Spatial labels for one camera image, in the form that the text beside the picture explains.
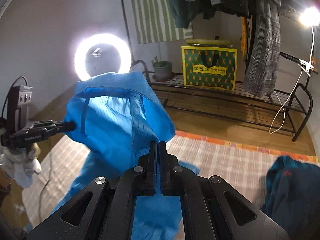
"plaid coat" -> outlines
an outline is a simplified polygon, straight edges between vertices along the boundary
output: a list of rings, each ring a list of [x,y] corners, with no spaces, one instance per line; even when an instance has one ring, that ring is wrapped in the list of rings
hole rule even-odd
[[[262,97],[273,93],[280,57],[280,23],[277,7],[280,0],[255,0],[256,26],[252,34],[253,50],[243,86],[252,95]]]

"striped towel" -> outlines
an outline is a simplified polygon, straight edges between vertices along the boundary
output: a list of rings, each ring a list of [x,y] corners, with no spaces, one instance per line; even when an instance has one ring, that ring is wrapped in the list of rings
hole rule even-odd
[[[193,38],[192,25],[175,28],[169,0],[131,0],[138,44]]]

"blue cloth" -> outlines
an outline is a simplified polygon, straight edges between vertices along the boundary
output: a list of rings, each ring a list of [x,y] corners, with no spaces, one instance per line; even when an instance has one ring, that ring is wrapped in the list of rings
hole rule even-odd
[[[149,152],[150,141],[168,141],[174,125],[142,73],[106,73],[78,82],[67,105],[65,121],[76,130],[67,135],[89,147],[80,175],[54,211],[98,176],[114,178],[137,165]],[[187,163],[196,174],[199,170]],[[181,221],[179,197],[138,197],[132,239],[173,239]]]
[[[301,234],[319,212],[320,168],[281,156],[269,169],[266,184],[261,210],[291,238]]]

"white glove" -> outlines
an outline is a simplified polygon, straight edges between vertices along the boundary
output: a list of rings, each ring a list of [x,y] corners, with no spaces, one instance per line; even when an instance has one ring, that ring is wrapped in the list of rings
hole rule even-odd
[[[32,175],[41,174],[41,165],[36,157],[40,154],[39,146],[34,143],[29,152],[26,149],[4,148],[0,155],[1,169],[9,179],[15,179],[23,188],[31,186]]]

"bag handle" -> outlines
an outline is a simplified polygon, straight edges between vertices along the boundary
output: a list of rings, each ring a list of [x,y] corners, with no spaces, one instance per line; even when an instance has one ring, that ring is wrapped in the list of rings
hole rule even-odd
[[[200,56],[201,56],[202,64],[203,64],[205,67],[207,67],[207,68],[214,67],[214,66],[216,65],[216,63],[217,63],[217,60],[218,60],[219,57],[220,57],[220,56],[219,56],[219,53],[218,53],[218,54],[215,53],[215,54],[213,55],[213,58],[212,58],[211,66],[209,66],[208,61],[207,61],[207,57],[205,56],[205,51],[204,51],[204,50],[200,51]]]

